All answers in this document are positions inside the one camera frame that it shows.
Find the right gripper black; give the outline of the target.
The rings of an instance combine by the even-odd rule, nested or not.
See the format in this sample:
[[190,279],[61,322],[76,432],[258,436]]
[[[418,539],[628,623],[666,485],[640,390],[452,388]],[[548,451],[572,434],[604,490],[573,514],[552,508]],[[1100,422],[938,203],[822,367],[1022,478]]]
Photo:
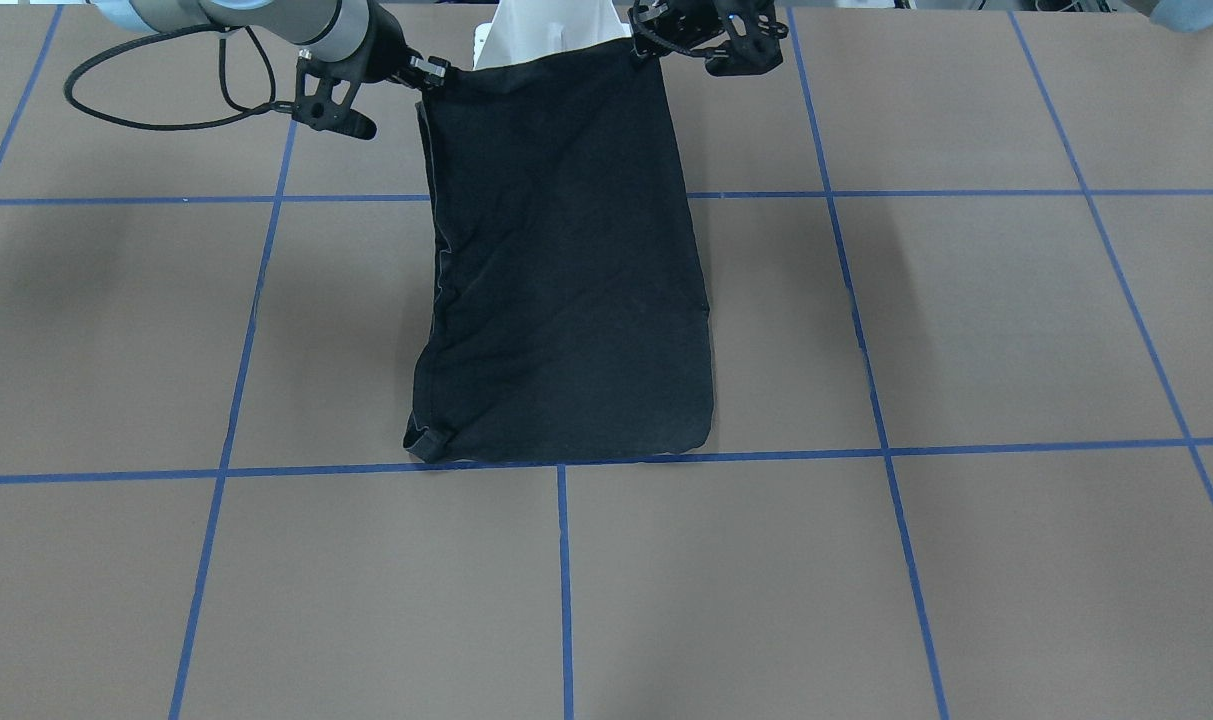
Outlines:
[[446,87],[452,64],[440,56],[417,56],[399,19],[386,8],[369,8],[368,29],[351,56],[351,82],[400,82],[420,91]]

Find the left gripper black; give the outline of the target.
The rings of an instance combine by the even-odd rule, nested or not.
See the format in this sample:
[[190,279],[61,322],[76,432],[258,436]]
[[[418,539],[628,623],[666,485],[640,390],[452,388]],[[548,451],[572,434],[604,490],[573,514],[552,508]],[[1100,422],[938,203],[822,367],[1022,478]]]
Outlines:
[[735,13],[738,1],[657,1],[655,32],[643,18],[647,6],[630,6],[634,55],[643,61],[660,59],[667,55],[662,44],[706,45],[714,38],[734,38],[730,15]]

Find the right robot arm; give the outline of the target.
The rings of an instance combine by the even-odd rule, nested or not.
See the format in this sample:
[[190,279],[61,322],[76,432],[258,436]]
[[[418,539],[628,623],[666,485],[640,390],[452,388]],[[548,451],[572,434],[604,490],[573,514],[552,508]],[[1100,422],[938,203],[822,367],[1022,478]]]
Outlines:
[[304,50],[312,61],[355,64],[355,82],[395,81],[412,88],[446,81],[446,61],[410,47],[402,25],[377,1],[91,1],[131,32],[180,32],[198,25],[254,27]]

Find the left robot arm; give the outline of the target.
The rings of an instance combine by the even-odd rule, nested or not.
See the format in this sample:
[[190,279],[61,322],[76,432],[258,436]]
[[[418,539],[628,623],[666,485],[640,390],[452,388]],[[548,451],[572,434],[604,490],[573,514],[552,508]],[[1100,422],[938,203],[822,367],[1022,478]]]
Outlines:
[[[1124,1],[1155,25],[1177,33],[1213,27],[1213,1]],[[705,61],[714,76],[752,76],[784,61],[788,25],[775,1],[633,1],[626,22],[640,56]]]

